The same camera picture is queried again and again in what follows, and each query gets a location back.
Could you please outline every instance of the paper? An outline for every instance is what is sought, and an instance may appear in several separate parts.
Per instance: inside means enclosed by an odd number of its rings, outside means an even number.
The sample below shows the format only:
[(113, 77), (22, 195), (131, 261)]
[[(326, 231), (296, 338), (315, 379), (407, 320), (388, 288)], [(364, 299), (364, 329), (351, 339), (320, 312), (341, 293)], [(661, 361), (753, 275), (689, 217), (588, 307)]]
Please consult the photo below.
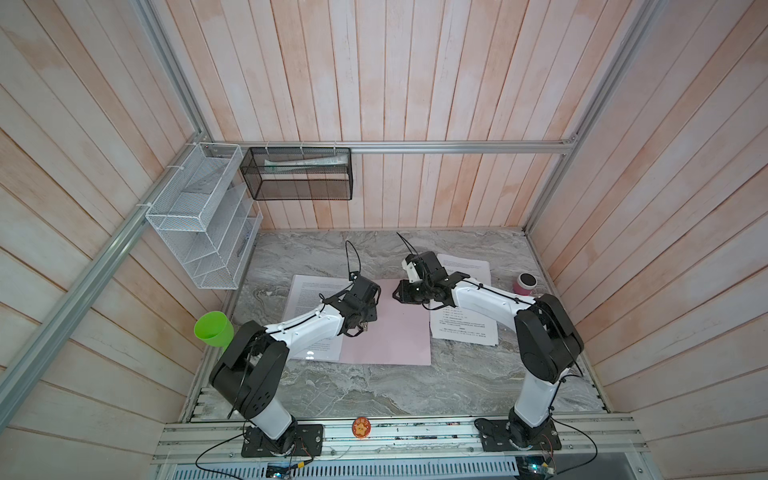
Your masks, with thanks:
[[(466, 273), (480, 283), (491, 286), (491, 264), (484, 260), (469, 260), (438, 253), (440, 263), (450, 275), (454, 272)], [(431, 302), (429, 308), (439, 306)], [(446, 307), (429, 313), (429, 325), (432, 336), (436, 339), (456, 340), (457, 342), (477, 343), (479, 345), (498, 345), (498, 326), (496, 321), (481, 313), (461, 308)]]
[[(430, 365), (429, 312), (421, 306), (403, 305), (392, 298), (400, 280), (374, 280), (382, 288), (377, 320), (359, 336), (344, 335), (321, 340), (294, 353), (292, 359), (377, 365)], [(331, 296), (349, 281), (324, 276), (295, 275), (283, 321), (307, 313), (320, 303), (319, 293)]]
[[(344, 290), (348, 285), (349, 281), (343, 278), (294, 275), (286, 309), (283, 311), (283, 321), (296, 318), (320, 305), (319, 295), (321, 293), (324, 296), (332, 296)], [(295, 352), (290, 358), (338, 362), (341, 344), (342, 337), (334, 336), (320, 340), (305, 350)]]

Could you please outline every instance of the pink folder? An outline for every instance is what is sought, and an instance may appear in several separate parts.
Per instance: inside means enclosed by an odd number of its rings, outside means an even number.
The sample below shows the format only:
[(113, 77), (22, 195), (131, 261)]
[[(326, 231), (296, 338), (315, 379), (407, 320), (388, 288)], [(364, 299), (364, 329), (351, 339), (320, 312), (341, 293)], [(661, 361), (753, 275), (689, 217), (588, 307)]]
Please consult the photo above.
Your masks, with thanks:
[(344, 337), (341, 363), (430, 365), (429, 311), (392, 298), (400, 280), (375, 280), (382, 287), (378, 319), (355, 338)]

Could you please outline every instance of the black mounting plate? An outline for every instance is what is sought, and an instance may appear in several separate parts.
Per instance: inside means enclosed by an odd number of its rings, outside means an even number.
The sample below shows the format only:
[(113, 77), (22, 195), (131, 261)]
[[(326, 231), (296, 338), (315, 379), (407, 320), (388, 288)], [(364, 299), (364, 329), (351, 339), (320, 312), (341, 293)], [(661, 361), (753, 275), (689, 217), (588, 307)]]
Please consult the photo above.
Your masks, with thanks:
[[(520, 450), (509, 440), (509, 432), (507, 431), (508, 420), (487, 420), (487, 422), (491, 423), (494, 435), (483, 435), (478, 432), (483, 452), (517, 452)], [(549, 443), (552, 444), (552, 450), (562, 449), (563, 445), (560, 443), (560, 436), (552, 435), (552, 432), (557, 432), (557, 429), (554, 427), (552, 417), (550, 417), (539, 436), (534, 439), (531, 450), (539, 450), (539, 445), (542, 445), (542, 450), (549, 450)]]
[[(261, 429), (256, 427), (249, 427), (243, 436), (243, 450), (240, 454), (244, 458), (262, 458), (262, 457), (275, 457), (275, 455), (266, 448), (266, 435)], [(294, 455), (296, 457), (304, 456), (309, 453), (312, 457), (320, 456), (323, 450), (323, 425), (311, 424), (311, 425), (297, 425), (296, 426), (296, 439), (293, 444), (293, 451), (286, 453), (285, 457)]]

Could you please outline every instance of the robotic arm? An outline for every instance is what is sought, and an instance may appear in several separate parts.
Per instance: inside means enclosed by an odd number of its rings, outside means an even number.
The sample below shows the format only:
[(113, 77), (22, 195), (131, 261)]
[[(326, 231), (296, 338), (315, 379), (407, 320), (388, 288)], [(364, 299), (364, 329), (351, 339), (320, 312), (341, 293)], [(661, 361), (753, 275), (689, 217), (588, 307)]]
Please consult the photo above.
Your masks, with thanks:
[(240, 327), (227, 350), (210, 374), (210, 384), (233, 409), (250, 419), (256, 435), (246, 435), (243, 456), (285, 455), (301, 446), (319, 455), (320, 434), (301, 435), (296, 419), (274, 398), (286, 360), (292, 350), (306, 347), (332, 336), (358, 336), (367, 322), (376, 321), (376, 304), (381, 288), (358, 272), (350, 274), (351, 284), (337, 294), (323, 298), (314, 310), (282, 323), (260, 326), (248, 322)]
[(507, 439), (518, 449), (537, 445), (541, 432), (551, 428), (550, 407), (560, 381), (584, 349), (558, 299), (548, 294), (534, 298), (505, 292), (461, 272), (448, 275), (433, 252), (411, 253), (402, 266), (408, 279), (401, 280), (392, 293), (401, 303), (426, 306), (435, 300), (442, 303), (438, 308), (458, 306), (501, 323), (515, 320), (520, 357), (528, 370), (522, 391), (509, 412), (505, 431), (500, 432), (488, 420), (479, 419), (475, 426), (498, 443), (499, 451), (509, 450)]

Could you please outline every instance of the marble tabletop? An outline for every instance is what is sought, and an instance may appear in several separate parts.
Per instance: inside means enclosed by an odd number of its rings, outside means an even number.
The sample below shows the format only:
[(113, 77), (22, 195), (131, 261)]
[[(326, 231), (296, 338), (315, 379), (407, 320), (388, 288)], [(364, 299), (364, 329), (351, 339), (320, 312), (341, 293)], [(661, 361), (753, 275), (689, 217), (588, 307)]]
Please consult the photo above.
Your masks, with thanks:
[[(418, 251), (487, 260), (492, 285), (498, 288), (511, 290), (514, 278), (529, 272), (539, 283), (535, 293), (548, 290), (519, 230), (408, 230), (403, 234)], [(357, 248), (362, 275), (406, 277), (400, 263), (407, 250), (394, 231), (260, 233), (233, 315), (235, 323), (279, 322), (295, 274), (345, 277), (344, 240)], [(498, 328), (498, 346), (432, 339), (430, 366), (289, 360), (277, 398), (298, 418), (507, 415), (522, 387), (525, 367), (515, 334), (504, 326)], [(204, 393), (195, 417), (225, 418), (229, 404), (210, 388)], [(603, 407), (592, 383), (582, 379), (569, 379), (554, 401), (559, 412), (594, 412)]]

